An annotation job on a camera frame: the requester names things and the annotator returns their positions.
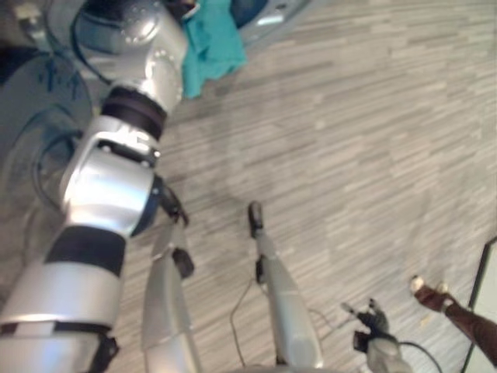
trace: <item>blue cover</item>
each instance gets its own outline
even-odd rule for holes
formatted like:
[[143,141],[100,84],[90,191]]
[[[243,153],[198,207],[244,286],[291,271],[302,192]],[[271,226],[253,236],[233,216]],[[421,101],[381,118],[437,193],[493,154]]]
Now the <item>blue cover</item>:
[[230,13],[230,0],[199,0],[200,9],[185,22],[188,52],[183,62],[183,95],[199,96],[207,79],[240,68],[247,61],[242,38]]

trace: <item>wire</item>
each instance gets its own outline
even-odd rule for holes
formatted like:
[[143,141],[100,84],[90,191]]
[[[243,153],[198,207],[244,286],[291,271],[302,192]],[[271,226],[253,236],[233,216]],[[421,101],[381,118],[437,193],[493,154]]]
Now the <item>wire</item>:
[[245,363],[245,359],[243,358],[242,349],[240,348],[240,342],[238,341],[238,334],[236,332],[236,327],[235,327],[235,313],[240,308],[240,305],[242,304],[243,300],[245,299],[245,296],[248,294],[253,284],[254,284],[254,279],[251,278],[250,281],[248,282],[247,287],[243,291],[242,296],[239,298],[238,302],[236,303],[235,307],[230,313],[231,331],[233,332],[233,339],[235,340],[236,352],[238,354],[238,357],[240,358],[240,363],[242,363],[242,367],[246,367],[247,364]]
[[51,196],[48,195],[46,190],[43,188],[43,184],[40,179],[40,171],[42,169],[42,163],[45,155],[57,144],[62,141],[68,140],[69,138],[80,138],[82,132],[80,130],[64,132],[52,138],[48,144],[41,148],[34,157],[33,164],[31,165],[31,180],[33,182],[33,188],[36,195],[40,198],[43,204],[48,207],[53,208],[56,211],[60,210],[59,203],[55,201]]
[[75,53],[76,57],[87,67],[88,70],[90,70],[102,83],[106,85],[111,85],[112,80],[106,78],[103,76],[100,71],[95,68],[92,64],[88,62],[88,60],[85,58],[84,54],[82,53],[79,45],[78,45],[78,37],[76,36],[76,23],[78,21],[79,16],[81,15],[83,10],[83,5],[82,7],[78,10],[76,13],[75,18],[72,20],[71,23],[71,28],[70,28],[70,33],[71,33],[71,48],[73,52]]
[[349,317],[348,319],[343,320],[340,324],[335,326],[335,328],[331,329],[329,332],[327,332],[324,336],[321,337],[320,341],[322,342],[326,338],[330,337],[334,332],[340,330],[343,328],[345,325],[347,325],[349,322],[354,321],[356,318],[355,317]]
[[328,326],[330,331],[335,329],[335,327],[329,322],[328,318],[325,316],[323,312],[318,311],[317,309],[308,309],[308,311],[310,313],[318,315],[325,322],[325,324]]
[[[238,311],[238,309],[240,308],[240,306],[242,305],[243,300],[245,299],[245,297],[247,296],[249,290],[252,288],[252,285],[255,282],[256,281],[255,281],[254,278],[251,278],[248,281],[247,287],[243,291],[242,295],[240,296],[239,300],[237,301],[236,305],[234,306],[234,308],[231,310],[231,313],[230,313],[230,326],[231,326],[231,331],[233,332],[233,340],[235,341],[236,352],[238,354],[238,358],[240,359],[240,363],[242,364],[242,367],[244,367],[244,368],[246,368],[248,365],[245,363],[245,359],[243,358],[242,349],[240,348],[240,341],[238,340],[238,333],[236,331],[236,326],[235,326],[235,314]],[[262,287],[262,285],[258,284],[258,286],[259,286],[260,291],[266,297],[269,297],[267,291]],[[337,330],[343,328],[346,324],[348,324],[349,322],[352,322],[352,321],[354,321],[356,319],[356,317],[351,316],[348,319],[345,319],[344,321],[342,321],[337,326],[333,326],[333,324],[328,320],[328,318],[326,317],[326,315],[324,313],[322,313],[321,311],[318,311],[317,309],[308,309],[308,311],[310,313],[315,313],[316,315],[319,315],[319,317],[321,317],[323,319],[323,321],[325,322],[325,324],[329,328],[329,332],[327,332],[324,336],[322,336],[319,339],[319,341],[321,343],[322,343],[323,340],[325,340],[326,338],[328,338],[329,336],[331,336],[334,332],[336,332]]]
[[428,352],[428,350],[425,347],[420,346],[419,344],[417,344],[415,342],[408,341],[408,340],[403,340],[402,342],[399,342],[399,344],[401,346],[411,346],[411,347],[417,348],[418,350],[422,351],[435,364],[436,370],[439,373],[443,373],[442,367],[440,367],[440,364],[438,364],[438,361],[436,361],[436,359],[433,357],[433,355],[431,355],[431,353]]

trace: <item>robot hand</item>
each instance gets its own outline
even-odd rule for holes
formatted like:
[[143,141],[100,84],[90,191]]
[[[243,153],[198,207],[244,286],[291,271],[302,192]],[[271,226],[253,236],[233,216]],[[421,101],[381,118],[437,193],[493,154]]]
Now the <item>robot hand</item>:
[[367,312],[357,312],[346,303],[342,303],[342,308],[370,329],[369,334],[356,331],[353,346],[367,355],[367,365],[372,372],[412,373],[411,367],[402,360],[397,339],[389,334],[387,316],[374,299],[370,299]]

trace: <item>round metal base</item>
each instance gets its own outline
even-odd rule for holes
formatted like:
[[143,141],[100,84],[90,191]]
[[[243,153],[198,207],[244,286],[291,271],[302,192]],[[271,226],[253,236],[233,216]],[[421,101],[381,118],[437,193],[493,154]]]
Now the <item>round metal base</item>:
[[[47,148],[62,134],[83,130],[92,117],[84,81],[67,60],[33,49],[0,51],[0,308],[17,274],[42,253],[62,221],[33,187],[58,199],[58,183],[73,140]],[[43,161],[38,158],[46,149]]]

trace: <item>laminate flooring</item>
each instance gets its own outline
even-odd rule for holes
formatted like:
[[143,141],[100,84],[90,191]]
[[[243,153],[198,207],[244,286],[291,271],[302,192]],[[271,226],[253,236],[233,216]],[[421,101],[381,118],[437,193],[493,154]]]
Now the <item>laminate flooring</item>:
[[[245,209],[266,227],[308,307],[338,325],[376,298],[400,340],[460,371],[467,338],[419,306],[408,280],[444,279],[469,299],[495,234],[496,4],[338,0],[310,14],[240,71],[183,102],[158,171],[191,216],[196,263],[184,284],[205,372],[239,366],[228,316],[254,273]],[[141,308],[158,217],[128,251],[112,372],[143,372]],[[320,335],[328,326],[315,317]],[[248,364],[272,364],[265,297],[236,315]],[[322,342],[325,365],[364,371],[349,323]],[[416,372],[435,371],[415,350]]]

